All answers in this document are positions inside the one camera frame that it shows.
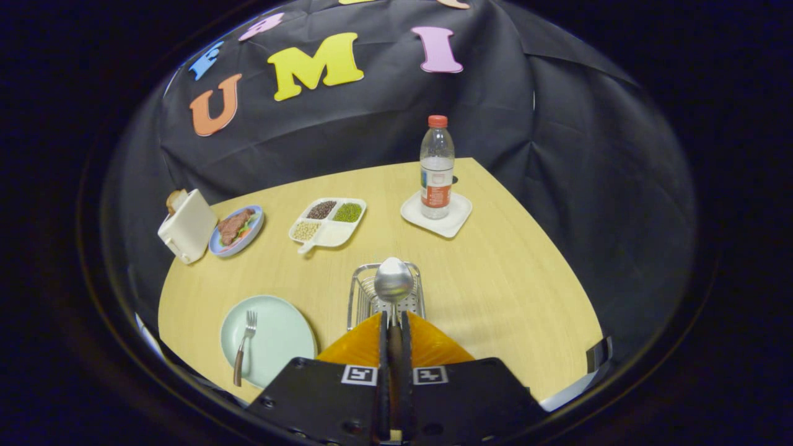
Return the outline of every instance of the wooden table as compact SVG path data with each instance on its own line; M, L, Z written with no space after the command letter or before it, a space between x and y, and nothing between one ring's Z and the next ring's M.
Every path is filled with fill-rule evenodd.
M261 390L232 384L220 326L245 298L272 294L295 305L322 351L346 332L355 268L390 256L418 265L427 319L475 358L501 358L541 401L587 372L585 352L602 338L584 289L548 236L514 197L472 158L458 159L453 190L473 203L457 236L444 239L405 221L402 203L419 189L419 164L326 175L260 190L212 206L220 218L259 205L266 224L239 255L207 252L174 260L159 303L162 341L216 385L253 401ZM287 232L321 197L368 205L358 229L338 248L299 256Z

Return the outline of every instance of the light green plate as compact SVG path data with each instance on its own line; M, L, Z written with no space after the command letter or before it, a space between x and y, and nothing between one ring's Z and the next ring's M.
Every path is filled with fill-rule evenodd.
M232 367L229 376L245 333L248 310L254 310L258 320L256 334L245 341L243 379L264 388L292 358L316 357L314 334L297 308L275 296L254 296L234 306L220 328L220 348Z

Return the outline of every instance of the meat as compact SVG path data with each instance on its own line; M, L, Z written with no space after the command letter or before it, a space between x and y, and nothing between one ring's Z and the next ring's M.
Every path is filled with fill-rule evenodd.
M251 215L253 214L253 209L245 208L244 211L218 223L217 231L220 233L220 241L226 246L232 244L234 239L237 237L239 230L245 226L248 218L251 218Z

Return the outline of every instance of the wire rack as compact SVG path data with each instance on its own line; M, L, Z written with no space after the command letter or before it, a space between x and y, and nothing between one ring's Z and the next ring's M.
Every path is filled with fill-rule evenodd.
M412 311L420 317L424 317L424 292L421 287L421 273L419 267L410 262L405 262L410 273L413 275L413 290L410 294L396 304L396 311ZM355 328L373 314L386 312L391 309L391 304L383 302L374 292L374 276L379 263L368 263L361 265L352 275L350 285L350 301L347 303L347 331Z

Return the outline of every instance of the toaster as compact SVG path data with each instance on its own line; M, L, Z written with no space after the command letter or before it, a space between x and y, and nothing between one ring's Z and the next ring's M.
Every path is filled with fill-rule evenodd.
M165 217L157 235L179 260L190 264L204 256L216 225L217 216L194 189L173 215Z

